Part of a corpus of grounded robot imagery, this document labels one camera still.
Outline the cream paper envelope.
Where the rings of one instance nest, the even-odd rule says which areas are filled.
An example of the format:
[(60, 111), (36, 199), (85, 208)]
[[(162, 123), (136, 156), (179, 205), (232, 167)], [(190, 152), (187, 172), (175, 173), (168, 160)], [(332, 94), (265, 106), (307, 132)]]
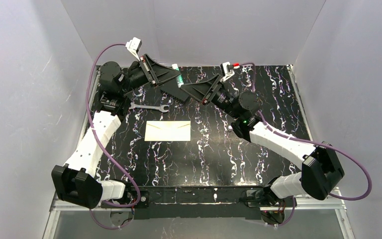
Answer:
[(147, 121), (145, 141), (190, 141), (191, 122), (181, 121)]

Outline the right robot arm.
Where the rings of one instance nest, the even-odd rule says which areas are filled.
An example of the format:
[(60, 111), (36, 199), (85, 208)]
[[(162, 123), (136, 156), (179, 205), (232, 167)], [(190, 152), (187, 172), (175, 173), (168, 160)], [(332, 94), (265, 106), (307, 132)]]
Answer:
[(261, 107), (255, 93), (243, 91), (233, 97), (219, 75), (207, 81), (183, 84), (180, 89), (201, 104), (213, 103), (231, 116), (234, 121), (230, 127), (239, 138), (272, 150), (300, 169), (296, 174), (276, 177), (262, 189), (241, 198), (248, 207), (274, 205), (298, 195), (325, 200), (344, 177), (343, 167), (331, 145), (295, 138), (269, 125), (260, 116)]

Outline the green glue stick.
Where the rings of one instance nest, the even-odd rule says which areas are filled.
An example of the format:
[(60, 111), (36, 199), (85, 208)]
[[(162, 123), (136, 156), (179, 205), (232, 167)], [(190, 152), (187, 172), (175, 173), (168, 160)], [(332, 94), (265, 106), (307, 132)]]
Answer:
[(180, 69), (179, 69), (179, 67), (178, 67), (178, 65), (177, 65), (176, 63), (175, 63), (175, 64), (172, 64), (172, 68), (173, 68), (174, 70), (178, 71), (178, 73), (179, 73), (179, 74), (177, 75), (177, 77), (176, 77), (176, 82), (177, 82), (178, 87), (180, 88), (180, 87), (184, 84), (182, 75), (181, 75), (181, 73), (180, 73)]

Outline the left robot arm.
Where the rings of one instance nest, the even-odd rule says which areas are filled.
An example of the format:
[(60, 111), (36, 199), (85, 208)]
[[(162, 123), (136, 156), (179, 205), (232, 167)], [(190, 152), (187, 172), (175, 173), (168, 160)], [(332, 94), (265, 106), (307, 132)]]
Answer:
[(163, 66), (147, 54), (134, 61), (126, 72), (114, 61), (100, 66), (99, 102), (89, 116), (90, 126), (71, 157), (64, 165), (54, 166), (51, 172), (60, 200), (93, 209), (102, 201), (123, 198), (124, 182), (98, 181), (95, 175), (109, 140), (129, 111), (131, 99), (128, 94), (146, 84), (162, 85), (179, 75), (179, 70)]

